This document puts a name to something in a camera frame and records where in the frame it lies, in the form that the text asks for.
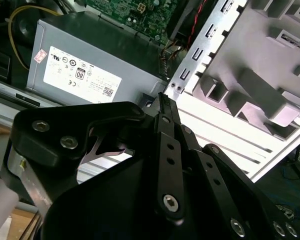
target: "barcode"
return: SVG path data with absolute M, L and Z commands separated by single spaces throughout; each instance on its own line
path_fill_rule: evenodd
M 114 91 L 112 90 L 112 89 L 110 89 L 110 88 L 107 88 L 107 87 L 104 87 L 104 89 L 103 89 L 103 95 L 106 95 L 107 97 L 111 97 L 112 96 L 112 94 L 114 93 Z

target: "screw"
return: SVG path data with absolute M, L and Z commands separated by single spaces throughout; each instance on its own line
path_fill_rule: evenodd
M 166 123 L 170 123 L 170 119 L 165 116 L 162 117 L 162 120 L 165 121 Z
M 288 229 L 289 233 L 291 233 L 292 236 L 294 236 L 295 238 L 298 237 L 296 230 L 289 224 L 289 223 L 285 223 L 286 229 Z
M 49 124 L 46 121 L 37 120 L 32 123 L 32 128 L 38 132 L 46 132 L 50 129 Z
M 280 236 L 284 237 L 286 235 L 283 228 L 277 222 L 273 222 L 273 227 Z
M 179 204 L 178 201 L 173 196 L 169 194 L 164 195 L 163 203 L 170 212 L 175 213 L 176 211 L 178 211 Z
M 242 227 L 240 222 L 238 222 L 238 220 L 231 218 L 230 224 L 232 229 L 239 237 L 244 238 L 246 236 L 245 229 Z
M 75 149 L 76 147 L 78 147 L 78 141 L 73 136 L 63 136 L 60 139 L 60 144 L 65 149 L 71 149 L 72 150 L 72 149 Z
M 216 154 L 220 153 L 219 149 L 216 148 L 215 146 L 212 147 L 212 150 L 213 150 Z
M 20 168 L 24 171 L 26 168 L 26 160 L 23 158 L 20 162 Z
M 190 128 L 188 128 L 188 127 L 184 127 L 184 130 L 188 133 L 188 134 L 191 134 L 192 133 L 192 131 L 190 130 Z

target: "mounting hole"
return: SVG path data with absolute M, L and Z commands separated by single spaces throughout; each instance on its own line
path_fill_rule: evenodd
M 171 158 L 167 158 L 166 160 L 167 160 L 168 163 L 171 164 L 171 165 L 174 165 L 174 164 L 175 164 L 175 161 L 174 161 L 173 159 L 171 159 Z
M 217 184 L 218 186 L 221 184 L 218 179 L 213 179 L 214 183 Z
M 166 123 L 170 123 L 170 119 L 165 116 L 162 117 L 162 120 L 165 121 Z
M 174 146 L 172 146 L 171 144 L 167 144 L 167 146 L 168 146 L 168 148 L 171 149 L 171 150 L 175 149 Z

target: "black wire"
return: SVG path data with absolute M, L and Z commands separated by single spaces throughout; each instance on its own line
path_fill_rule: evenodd
M 29 224 L 26 226 L 26 228 L 24 229 L 23 233 L 21 234 L 19 240 L 23 240 L 27 234 L 27 232 L 29 231 L 31 225 L 34 223 L 36 217 L 39 215 L 39 211 L 37 211 L 35 213 L 35 215 L 33 216 L 33 218 L 31 219 L 31 221 L 29 222 Z

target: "robotic arm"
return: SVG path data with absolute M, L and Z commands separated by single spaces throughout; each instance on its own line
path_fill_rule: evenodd
M 130 102 L 29 109 L 14 119 L 1 177 L 44 217 L 40 239 L 296 240 L 300 228 L 222 150 L 201 148 L 160 93 Z M 133 157 L 78 185 L 78 166 Z

